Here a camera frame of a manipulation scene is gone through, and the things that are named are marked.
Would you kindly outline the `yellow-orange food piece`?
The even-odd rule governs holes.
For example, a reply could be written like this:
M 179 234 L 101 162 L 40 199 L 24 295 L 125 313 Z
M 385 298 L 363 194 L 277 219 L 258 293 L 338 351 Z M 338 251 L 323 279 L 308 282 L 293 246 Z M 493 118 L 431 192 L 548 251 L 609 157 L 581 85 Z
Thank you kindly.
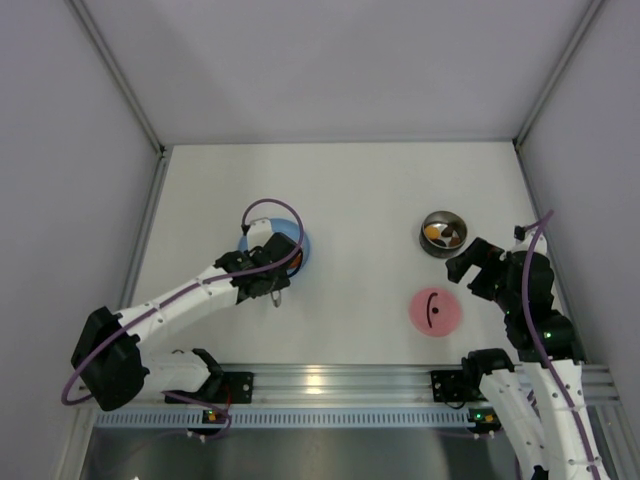
M 440 236 L 440 231 L 438 228 L 429 226 L 425 230 L 425 235 L 430 239 L 437 239 Z

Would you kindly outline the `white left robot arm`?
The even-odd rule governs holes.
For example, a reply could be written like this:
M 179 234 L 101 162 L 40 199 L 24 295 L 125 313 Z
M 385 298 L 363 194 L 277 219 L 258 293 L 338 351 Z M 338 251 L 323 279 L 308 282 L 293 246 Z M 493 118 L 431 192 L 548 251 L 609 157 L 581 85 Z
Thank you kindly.
M 167 403 L 206 406 L 223 400 L 224 372 L 204 348 L 160 353 L 172 335 L 215 312 L 263 296 L 276 297 L 301 269 L 308 250 L 275 232 L 262 245 L 230 251 L 185 284 L 154 300 L 87 318 L 63 388 L 66 406 L 89 400 L 106 411 L 161 394 Z

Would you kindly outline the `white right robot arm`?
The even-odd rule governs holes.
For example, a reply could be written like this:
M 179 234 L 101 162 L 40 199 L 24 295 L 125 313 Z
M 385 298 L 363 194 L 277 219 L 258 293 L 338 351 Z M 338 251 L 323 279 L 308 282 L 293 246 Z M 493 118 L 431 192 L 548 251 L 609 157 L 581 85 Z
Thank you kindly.
M 582 383 L 583 360 L 572 322 L 554 307 L 555 275 L 545 240 L 520 234 L 511 250 L 477 238 L 447 260 L 449 281 L 479 271 L 470 292 L 496 304 L 530 389 L 502 349 L 470 352 L 465 380 L 489 402 L 515 453 L 523 479 L 606 479 Z

